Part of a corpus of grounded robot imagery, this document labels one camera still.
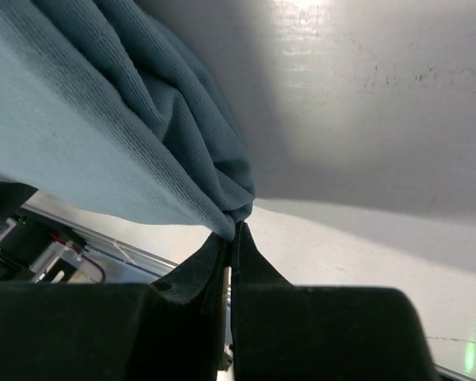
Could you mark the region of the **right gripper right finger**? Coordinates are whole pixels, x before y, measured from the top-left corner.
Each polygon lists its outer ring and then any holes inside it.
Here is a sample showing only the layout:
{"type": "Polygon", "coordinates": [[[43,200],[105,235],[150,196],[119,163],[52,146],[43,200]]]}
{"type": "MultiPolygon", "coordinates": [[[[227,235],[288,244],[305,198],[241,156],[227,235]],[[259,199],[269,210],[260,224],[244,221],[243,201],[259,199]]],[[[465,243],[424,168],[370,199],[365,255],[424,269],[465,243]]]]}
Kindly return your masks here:
{"type": "Polygon", "coordinates": [[[238,380],[434,380],[418,314],[400,290],[296,286],[259,252],[246,223],[231,245],[238,380]]]}

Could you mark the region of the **teal blue t shirt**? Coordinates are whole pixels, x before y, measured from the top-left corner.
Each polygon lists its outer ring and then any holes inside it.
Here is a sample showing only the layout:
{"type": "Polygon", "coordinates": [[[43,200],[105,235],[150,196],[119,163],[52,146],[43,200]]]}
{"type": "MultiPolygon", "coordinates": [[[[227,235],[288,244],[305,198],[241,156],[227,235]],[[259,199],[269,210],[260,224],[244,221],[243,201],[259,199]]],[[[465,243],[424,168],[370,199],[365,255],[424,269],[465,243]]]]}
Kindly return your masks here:
{"type": "Polygon", "coordinates": [[[133,1],[0,1],[0,180],[227,240],[255,199],[208,71],[133,1]]]}

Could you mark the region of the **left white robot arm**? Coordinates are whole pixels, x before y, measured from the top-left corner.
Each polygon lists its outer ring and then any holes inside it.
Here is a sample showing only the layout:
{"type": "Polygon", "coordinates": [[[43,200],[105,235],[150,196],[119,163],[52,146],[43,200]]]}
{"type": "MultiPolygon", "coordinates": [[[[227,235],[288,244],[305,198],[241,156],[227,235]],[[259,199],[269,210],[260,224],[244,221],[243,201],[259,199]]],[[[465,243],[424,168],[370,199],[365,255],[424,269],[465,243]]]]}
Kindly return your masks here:
{"type": "Polygon", "coordinates": [[[25,208],[36,189],[0,182],[0,281],[65,283],[77,267],[63,257],[79,255],[86,241],[73,229],[25,208]]]}

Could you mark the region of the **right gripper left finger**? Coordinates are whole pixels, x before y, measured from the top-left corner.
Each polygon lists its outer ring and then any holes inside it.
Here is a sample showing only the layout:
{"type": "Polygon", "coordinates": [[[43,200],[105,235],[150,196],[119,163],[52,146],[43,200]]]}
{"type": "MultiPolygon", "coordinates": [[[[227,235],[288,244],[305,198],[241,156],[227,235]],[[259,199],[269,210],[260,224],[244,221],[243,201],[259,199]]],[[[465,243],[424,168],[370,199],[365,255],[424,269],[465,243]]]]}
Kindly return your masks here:
{"type": "Polygon", "coordinates": [[[0,380],[214,380],[226,241],[153,283],[0,282],[0,380]]]}

